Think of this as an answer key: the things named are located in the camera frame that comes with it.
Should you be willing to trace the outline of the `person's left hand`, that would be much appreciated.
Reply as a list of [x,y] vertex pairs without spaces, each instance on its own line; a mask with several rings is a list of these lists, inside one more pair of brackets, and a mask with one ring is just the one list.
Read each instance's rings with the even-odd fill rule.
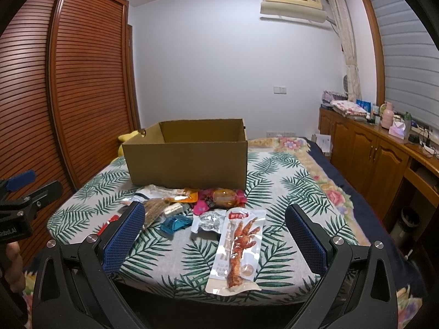
[[24,290],[23,261],[18,242],[1,245],[1,271],[13,293]]

